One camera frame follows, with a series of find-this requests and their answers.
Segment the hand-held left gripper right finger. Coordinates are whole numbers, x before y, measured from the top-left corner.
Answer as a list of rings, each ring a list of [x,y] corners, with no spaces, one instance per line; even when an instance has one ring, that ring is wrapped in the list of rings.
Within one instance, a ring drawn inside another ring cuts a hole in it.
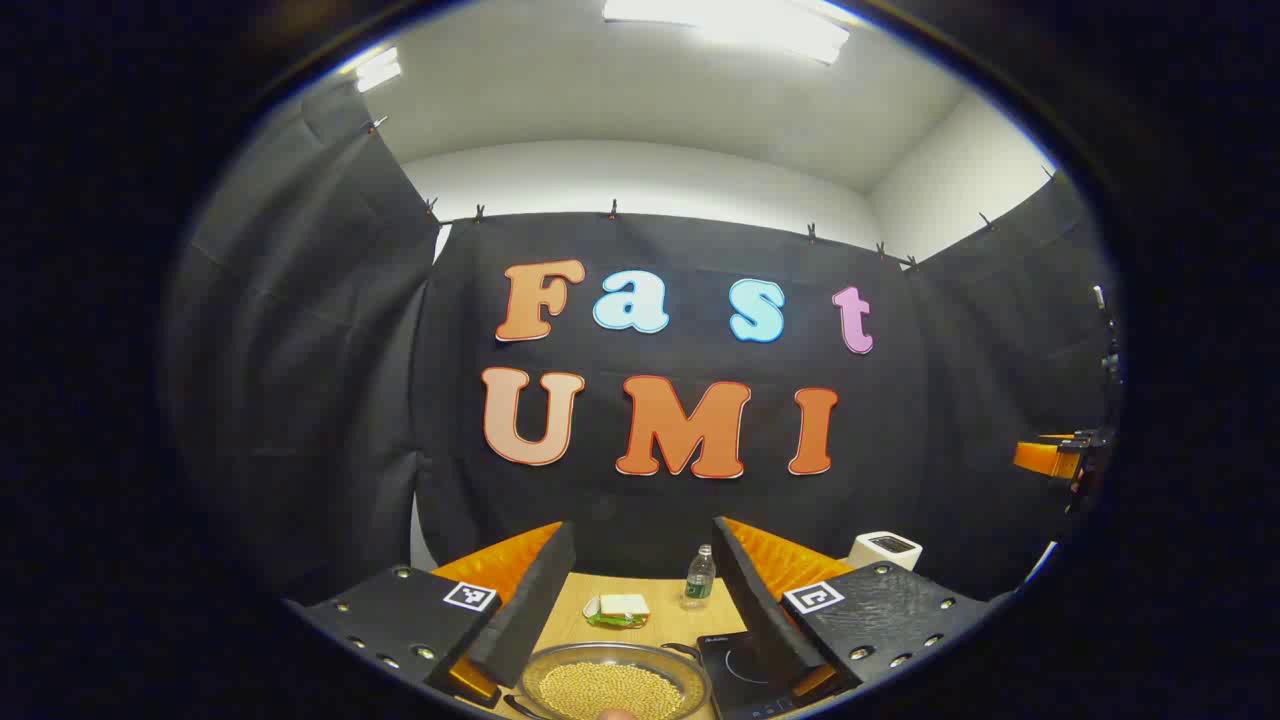
[[[850,568],[731,518],[713,519],[712,553],[767,679],[795,700],[893,684],[993,610],[895,562]]]

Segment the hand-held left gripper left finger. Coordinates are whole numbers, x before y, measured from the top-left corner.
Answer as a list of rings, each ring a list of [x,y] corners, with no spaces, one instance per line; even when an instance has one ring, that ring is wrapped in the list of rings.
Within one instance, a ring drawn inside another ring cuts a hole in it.
[[[572,523],[553,521],[431,571],[388,568],[289,606],[381,673],[493,708],[518,684],[575,561]]]

